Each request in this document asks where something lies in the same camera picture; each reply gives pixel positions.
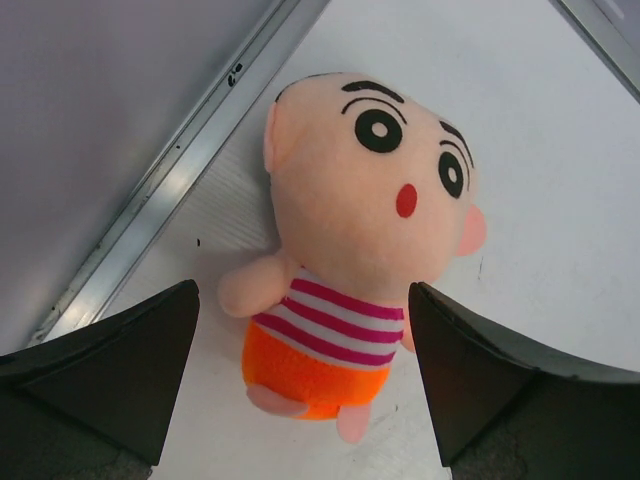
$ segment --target doll foot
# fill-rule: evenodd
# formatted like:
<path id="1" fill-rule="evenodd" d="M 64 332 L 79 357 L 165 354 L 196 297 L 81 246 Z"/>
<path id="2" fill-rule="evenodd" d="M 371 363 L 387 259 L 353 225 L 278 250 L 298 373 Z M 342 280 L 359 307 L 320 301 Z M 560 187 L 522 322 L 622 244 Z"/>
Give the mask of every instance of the doll foot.
<path id="1" fill-rule="evenodd" d="M 289 400 L 262 385 L 250 385 L 247 388 L 247 397 L 260 410 L 280 417 L 298 417 L 309 410 L 306 403 Z"/>
<path id="2" fill-rule="evenodd" d="M 338 412 L 338 434 L 347 443 L 358 443 L 367 433 L 371 404 L 358 407 L 340 407 Z"/>

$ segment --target black plastic piece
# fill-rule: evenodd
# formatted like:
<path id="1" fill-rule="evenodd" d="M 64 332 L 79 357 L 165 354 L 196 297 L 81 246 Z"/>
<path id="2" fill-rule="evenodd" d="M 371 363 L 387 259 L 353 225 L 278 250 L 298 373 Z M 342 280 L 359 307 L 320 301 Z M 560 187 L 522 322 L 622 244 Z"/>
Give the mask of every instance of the black plastic piece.
<path id="1" fill-rule="evenodd" d="M 427 285 L 409 305 L 455 480 L 640 478 L 640 373 L 554 350 Z"/>
<path id="2" fill-rule="evenodd" d="M 133 480 L 157 465 L 200 304 L 185 281 L 0 357 L 0 479 Z"/>

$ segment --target gray wall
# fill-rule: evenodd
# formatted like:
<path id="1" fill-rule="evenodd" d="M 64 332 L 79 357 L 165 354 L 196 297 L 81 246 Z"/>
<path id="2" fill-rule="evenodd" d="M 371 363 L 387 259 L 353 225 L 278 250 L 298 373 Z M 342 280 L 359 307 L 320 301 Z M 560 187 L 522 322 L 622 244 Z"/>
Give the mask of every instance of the gray wall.
<path id="1" fill-rule="evenodd" d="M 273 0 L 0 2 L 0 354 Z"/>

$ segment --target cartoon character plush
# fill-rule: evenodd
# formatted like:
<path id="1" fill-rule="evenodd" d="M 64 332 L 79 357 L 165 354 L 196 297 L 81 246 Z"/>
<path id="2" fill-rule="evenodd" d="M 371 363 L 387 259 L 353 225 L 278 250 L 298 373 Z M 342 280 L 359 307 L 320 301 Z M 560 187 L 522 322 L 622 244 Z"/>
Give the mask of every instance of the cartoon character plush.
<path id="1" fill-rule="evenodd" d="M 218 291 L 251 318 L 247 394 L 271 414 L 337 419 L 358 442 L 398 345 L 413 349 L 409 286 L 484 242 L 476 164 L 451 123 L 359 74 L 287 87 L 264 160 L 282 248 Z"/>

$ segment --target doll arm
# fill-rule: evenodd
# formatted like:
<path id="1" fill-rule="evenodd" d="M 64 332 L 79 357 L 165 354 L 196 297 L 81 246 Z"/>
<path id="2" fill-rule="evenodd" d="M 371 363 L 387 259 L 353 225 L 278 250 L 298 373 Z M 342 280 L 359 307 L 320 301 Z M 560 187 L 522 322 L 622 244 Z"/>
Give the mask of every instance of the doll arm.
<path id="1" fill-rule="evenodd" d="M 416 346 L 413 343 L 413 334 L 411 333 L 411 321 L 409 320 L 409 309 L 407 307 L 404 308 L 404 333 L 402 335 L 402 340 L 400 340 L 402 346 L 409 350 L 410 352 L 415 353 Z"/>
<path id="2" fill-rule="evenodd" d="M 281 250 L 226 274 L 218 286 L 222 309 L 236 318 L 268 310 L 287 294 L 298 268 Z"/>

